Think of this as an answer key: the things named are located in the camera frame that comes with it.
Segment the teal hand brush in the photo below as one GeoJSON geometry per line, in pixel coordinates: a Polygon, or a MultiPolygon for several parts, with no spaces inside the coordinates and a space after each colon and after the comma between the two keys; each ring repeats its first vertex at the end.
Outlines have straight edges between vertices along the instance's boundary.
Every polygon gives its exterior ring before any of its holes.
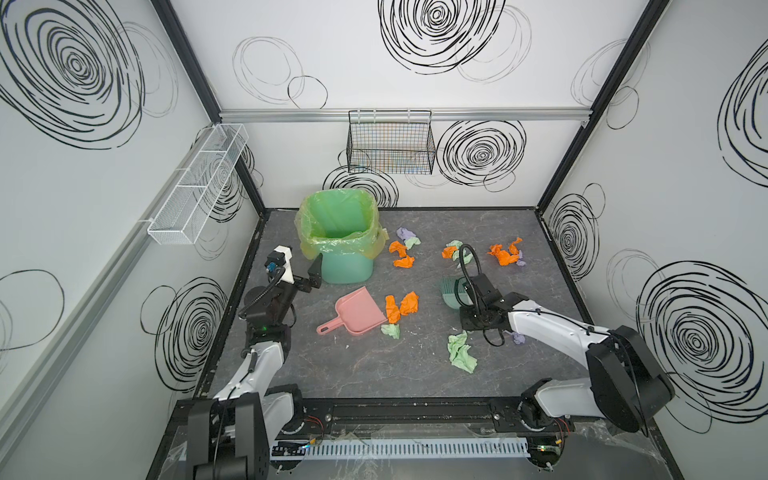
{"type": "Polygon", "coordinates": [[[445,305],[453,310],[461,308],[461,302],[457,298],[457,278],[443,277],[439,281],[440,295],[445,305]]]}

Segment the pink plastic dustpan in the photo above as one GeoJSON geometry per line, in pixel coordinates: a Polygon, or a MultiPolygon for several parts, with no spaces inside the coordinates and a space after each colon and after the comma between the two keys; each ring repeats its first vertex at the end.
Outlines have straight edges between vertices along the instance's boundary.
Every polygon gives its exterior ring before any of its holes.
{"type": "Polygon", "coordinates": [[[342,296],[334,308],[336,317],[316,328],[319,335],[344,327],[349,334],[360,336],[388,322],[366,287],[342,296]]]}

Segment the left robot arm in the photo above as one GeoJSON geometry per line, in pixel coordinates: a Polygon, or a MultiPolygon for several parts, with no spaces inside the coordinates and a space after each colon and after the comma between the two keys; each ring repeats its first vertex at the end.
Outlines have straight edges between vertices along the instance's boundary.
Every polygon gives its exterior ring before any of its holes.
{"type": "Polygon", "coordinates": [[[292,249],[278,246],[266,258],[268,284],[251,289],[237,316],[246,323],[245,356],[232,379],[212,398],[197,401],[187,424],[187,479],[265,479],[272,443],[301,416],[297,387],[271,388],[285,363],[299,292],[322,285],[322,256],[305,277],[293,273],[292,249]]]}

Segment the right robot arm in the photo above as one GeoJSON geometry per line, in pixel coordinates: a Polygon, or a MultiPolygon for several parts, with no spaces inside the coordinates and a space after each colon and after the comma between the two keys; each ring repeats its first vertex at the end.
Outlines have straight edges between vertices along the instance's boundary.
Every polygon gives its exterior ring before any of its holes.
{"type": "Polygon", "coordinates": [[[520,334],[542,342],[583,366],[582,378],[544,378],[528,388],[517,407],[523,425],[542,431],[567,417],[604,419],[626,432],[646,427],[675,396],[668,374],[638,331],[584,323],[511,292],[502,294],[483,271],[470,274],[474,248],[458,249],[461,279],[453,285],[466,331],[496,332],[502,342],[520,334]]]}

